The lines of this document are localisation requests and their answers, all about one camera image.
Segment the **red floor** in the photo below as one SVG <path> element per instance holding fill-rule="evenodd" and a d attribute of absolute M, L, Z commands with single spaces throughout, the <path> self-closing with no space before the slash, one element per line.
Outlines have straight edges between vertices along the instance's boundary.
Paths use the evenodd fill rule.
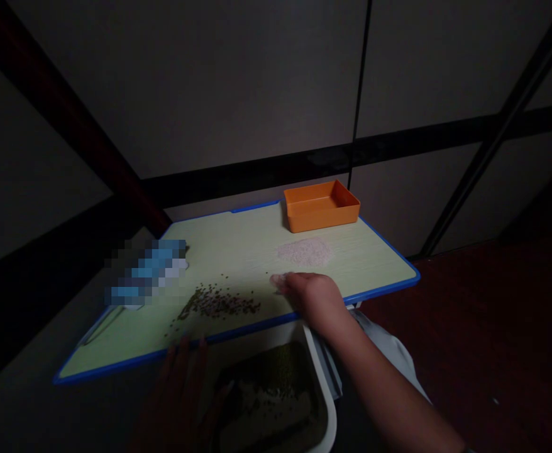
<path fill-rule="evenodd" d="M 414 264 L 417 286 L 361 310 L 406 345 L 471 448 L 552 452 L 552 239 Z"/>

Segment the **blue table edge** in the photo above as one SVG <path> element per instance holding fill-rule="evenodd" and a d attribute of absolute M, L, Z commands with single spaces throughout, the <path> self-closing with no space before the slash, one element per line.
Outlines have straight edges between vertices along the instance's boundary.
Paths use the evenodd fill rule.
<path fill-rule="evenodd" d="M 212 215 L 223 214 L 224 212 L 231 212 L 232 214 L 236 214 L 236 213 L 239 213 L 239 212 L 251 211 L 251 210 L 255 210 L 255 209 L 259 209 L 259 208 L 265 208 L 266 206 L 272 206 L 273 204 L 280 203 L 282 200 L 283 199 L 278 199 L 276 201 L 269 201 L 267 203 L 254 204 L 253 206 L 249 206 L 247 208 L 240 208 L 240 209 L 231 210 L 231 211 L 222 211 L 220 213 L 207 214 L 207 215 L 204 215 L 204 216 L 198 216 L 198 217 L 193 217 L 193 218 L 208 217 L 208 216 L 212 216 Z M 377 236 L 379 236 L 383 240 L 383 242 L 385 242 L 402 260 L 404 260 L 404 262 L 408 266 L 410 266 L 410 268 L 416 273 L 416 275 L 413 278 L 410 278 L 410 279 L 407 279 L 407 280 L 402 280 L 401 282 L 392 283 L 392 284 L 389 284 L 389 285 L 382 286 L 380 288 L 371 289 L 369 291 L 364 291 L 363 293 L 352 294 L 351 296 L 347 296 L 347 297 L 343 298 L 343 301 L 345 302 L 345 305 L 352 305 L 352 304 L 355 304 L 355 303 L 358 303 L 358 302 L 363 302 L 365 300 L 372 299 L 372 298 L 377 297 L 377 296 L 383 296 L 385 294 L 394 293 L 396 291 L 399 291 L 400 289 L 409 288 L 411 286 L 416 285 L 418 283 L 418 281 L 421 279 L 421 273 L 416 269 L 416 267 L 414 267 L 412 265 L 412 263 L 410 263 L 405 257 L 403 257 L 400 254 L 400 252 L 398 252 L 395 248 L 393 248 L 393 246 L 385 238 L 383 238 L 383 236 L 381 236 L 378 233 L 378 231 L 376 231 L 372 227 L 371 224 L 369 224 L 366 220 L 364 220 L 362 218 L 362 216 L 359 216 L 359 217 L 360 217 L 360 219 L 362 219 L 362 221 L 366 225 L 368 225 L 368 227 L 371 230 L 373 230 L 375 232 L 375 234 Z M 179 220 L 179 221 L 174 222 L 174 223 L 179 223 L 181 221 L 192 220 L 193 218 Z M 108 309 L 109 309 L 109 307 L 107 307 L 103 311 L 103 313 L 98 317 L 98 319 L 100 319 L 100 317 L 102 317 L 103 314 Z M 292 322 L 292 321 L 295 321 L 299 318 L 300 318 L 299 314 L 296 311 L 294 311 L 293 313 L 288 313 L 286 315 L 277 316 L 276 318 L 271 318 L 271 319 L 268 319 L 268 320 L 259 321 L 259 322 L 253 323 L 253 324 L 248 324 L 248 325 L 243 326 L 243 327 L 238 327 L 236 329 L 227 330 L 225 332 L 221 332 L 221 333 L 217 333 L 215 335 L 211 335 L 210 337 L 206 338 L 206 341 L 207 341 L 208 344 L 221 343 L 221 342 L 224 342 L 224 341 L 227 341 L 227 340 L 233 340 L 234 338 L 238 338 L 238 337 L 242 337 L 244 335 L 248 335 L 249 333 L 259 332 L 260 330 L 265 330 L 265 329 L 268 329 L 270 327 L 276 327 L 276 326 L 281 325 L 281 324 Z M 199 345 L 198 340 L 194 340 L 194 341 L 190 342 L 190 348 L 191 349 L 195 349 L 196 347 L 198 347 L 198 345 Z M 84 371 L 84 372 L 81 372 L 81 373 L 73 374 L 71 376 L 60 377 L 60 373 L 62 372 L 64 367 L 67 365 L 67 363 L 69 363 L 69 360 L 71 360 L 71 358 L 73 357 L 75 352 L 77 352 L 77 349 L 78 348 L 75 348 L 75 350 L 73 350 L 73 352 L 70 353 L 67 360 L 62 364 L 62 367 L 60 367 L 60 369 L 58 370 L 56 375 L 54 375 L 54 378 L 52 379 L 52 382 L 54 383 L 54 385 L 78 384 L 78 383 L 82 383 L 82 382 L 85 382 L 85 381 L 90 381 L 91 379 L 95 379 L 95 378 L 98 378 L 100 376 L 106 376 L 108 374 L 112 374 L 112 373 L 115 373 L 117 371 L 123 371 L 123 370 L 129 369 L 129 368 L 134 368 L 136 366 L 139 366 L 139 365 L 142 365 L 142 364 L 145 364 L 145 363 L 149 363 L 149 362 L 159 360 L 159 359 L 161 359 L 161 358 L 163 358 L 167 355 L 167 349 L 161 349 L 161 350 L 158 350 L 158 351 L 155 351 L 155 352 L 150 352 L 149 354 L 139 355 L 138 357 L 133 357 L 133 358 L 127 359 L 125 361 L 116 362 L 114 364 L 110 364 L 110 365 L 102 366 L 102 367 L 95 368 L 95 369 L 92 369 L 92 370 Z"/>

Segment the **light green tabletop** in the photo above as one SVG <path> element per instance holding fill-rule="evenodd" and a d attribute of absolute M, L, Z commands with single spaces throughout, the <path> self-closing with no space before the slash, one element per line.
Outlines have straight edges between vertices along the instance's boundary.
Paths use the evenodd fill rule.
<path fill-rule="evenodd" d="M 417 272 L 362 219 L 349 225 L 303 233 L 286 227 L 283 203 L 248 211 L 226 212 L 174 223 L 164 239 L 185 240 L 190 267 L 161 295 L 149 297 L 138 311 L 118 310 L 80 346 L 59 372 L 56 381 L 89 375 L 91 370 L 119 364 L 164 350 L 184 333 L 192 339 L 210 337 L 292 312 L 286 299 L 270 285 L 272 274 L 319 272 L 331 276 L 343 297 L 410 282 Z M 333 257 L 325 267 L 296 267 L 277 257 L 279 245 L 320 237 Z M 228 315 L 226 319 L 190 313 L 177 317 L 196 287 L 212 284 L 230 294 L 260 303 L 256 313 Z"/>

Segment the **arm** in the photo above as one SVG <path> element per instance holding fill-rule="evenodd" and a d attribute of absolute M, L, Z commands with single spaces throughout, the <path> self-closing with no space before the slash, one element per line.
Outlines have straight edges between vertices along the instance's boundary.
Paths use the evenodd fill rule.
<path fill-rule="evenodd" d="M 396 450 L 461 453 L 465 442 L 387 360 L 349 314 L 334 281 L 319 274 L 276 279 L 308 324 L 335 350 L 375 426 Z"/>

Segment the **tray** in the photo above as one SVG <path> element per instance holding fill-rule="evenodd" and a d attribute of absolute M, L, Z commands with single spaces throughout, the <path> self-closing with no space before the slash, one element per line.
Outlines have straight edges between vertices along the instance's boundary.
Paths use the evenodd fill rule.
<path fill-rule="evenodd" d="M 360 201 L 339 180 L 284 191 L 291 233 L 354 223 Z"/>

